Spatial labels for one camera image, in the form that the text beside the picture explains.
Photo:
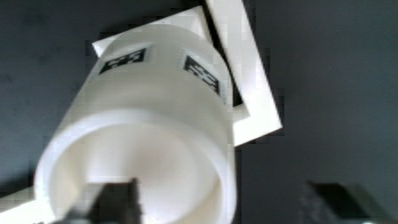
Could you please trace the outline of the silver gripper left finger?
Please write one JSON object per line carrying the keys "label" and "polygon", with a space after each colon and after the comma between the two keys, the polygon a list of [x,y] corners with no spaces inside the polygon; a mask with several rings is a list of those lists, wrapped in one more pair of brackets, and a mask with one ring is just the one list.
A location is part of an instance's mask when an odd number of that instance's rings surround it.
{"label": "silver gripper left finger", "polygon": [[139,180],[91,183],[65,217],[65,224],[143,224]]}

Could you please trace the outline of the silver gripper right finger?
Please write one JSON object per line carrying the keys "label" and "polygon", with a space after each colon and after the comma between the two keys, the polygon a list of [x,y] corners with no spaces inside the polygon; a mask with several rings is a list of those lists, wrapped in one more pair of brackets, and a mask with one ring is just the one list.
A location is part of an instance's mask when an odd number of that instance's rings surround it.
{"label": "silver gripper right finger", "polygon": [[388,224],[392,215],[360,184],[308,181],[301,224]]}

